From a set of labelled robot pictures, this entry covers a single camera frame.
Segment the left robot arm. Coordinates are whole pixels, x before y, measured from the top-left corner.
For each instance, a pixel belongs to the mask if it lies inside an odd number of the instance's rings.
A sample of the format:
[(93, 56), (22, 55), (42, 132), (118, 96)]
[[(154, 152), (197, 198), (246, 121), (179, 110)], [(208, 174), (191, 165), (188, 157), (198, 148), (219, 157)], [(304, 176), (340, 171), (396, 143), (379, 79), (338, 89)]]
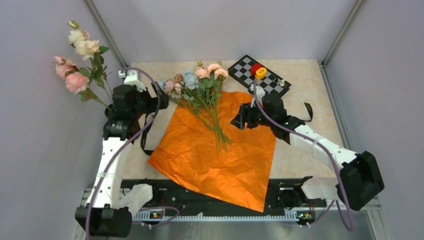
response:
[(139, 91), (135, 85), (122, 84), (112, 91), (112, 104), (105, 109), (107, 121), (103, 126), (102, 153), (95, 182), (84, 206), (75, 211), (75, 220), (90, 237), (125, 238), (131, 231), (133, 215), (130, 203), (120, 200), (121, 183), (126, 160), (134, 141), (153, 123), (142, 115), (156, 116), (168, 107), (169, 98), (157, 82), (151, 84), (156, 97)]

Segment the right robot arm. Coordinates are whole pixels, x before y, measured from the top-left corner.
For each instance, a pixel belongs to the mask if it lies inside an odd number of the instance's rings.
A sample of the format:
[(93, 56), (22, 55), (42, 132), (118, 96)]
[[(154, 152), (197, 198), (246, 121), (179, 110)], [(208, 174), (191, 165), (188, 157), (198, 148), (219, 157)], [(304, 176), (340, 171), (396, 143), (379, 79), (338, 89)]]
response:
[(242, 103), (231, 124), (243, 130), (267, 126), (275, 137), (309, 153), (333, 170), (335, 178), (307, 177), (293, 192), (299, 206), (313, 199), (342, 201), (354, 211), (361, 210), (385, 189), (385, 184), (373, 154), (346, 149), (314, 131), (307, 120), (289, 115), (284, 102), (275, 94), (266, 94), (262, 106)]

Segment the orange paper flower bouquet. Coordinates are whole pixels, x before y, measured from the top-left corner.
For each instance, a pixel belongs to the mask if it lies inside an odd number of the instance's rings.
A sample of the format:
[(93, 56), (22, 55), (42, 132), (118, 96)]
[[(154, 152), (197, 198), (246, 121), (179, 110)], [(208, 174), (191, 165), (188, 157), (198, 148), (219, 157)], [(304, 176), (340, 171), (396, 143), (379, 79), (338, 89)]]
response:
[(227, 145), (233, 143), (224, 133), (219, 120), (222, 88), (228, 77), (229, 73), (221, 61), (208, 66), (198, 61), (195, 70), (189, 68), (169, 80), (158, 82), (170, 100), (195, 115), (214, 132), (218, 153), (227, 151)]

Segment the orange wrapping paper sheet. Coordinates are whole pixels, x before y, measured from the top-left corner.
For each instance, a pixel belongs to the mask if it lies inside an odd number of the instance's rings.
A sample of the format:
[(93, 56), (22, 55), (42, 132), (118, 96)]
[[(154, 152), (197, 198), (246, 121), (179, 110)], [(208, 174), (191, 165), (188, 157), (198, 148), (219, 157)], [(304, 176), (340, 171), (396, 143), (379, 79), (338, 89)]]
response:
[(232, 144), (220, 153), (214, 132), (188, 110), (177, 107), (148, 163), (192, 191), (223, 199), (245, 191), (249, 199), (259, 202), (268, 187), (276, 137), (264, 126), (240, 130), (231, 125), (240, 105), (251, 100), (245, 92), (222, 93), (219, 120)]

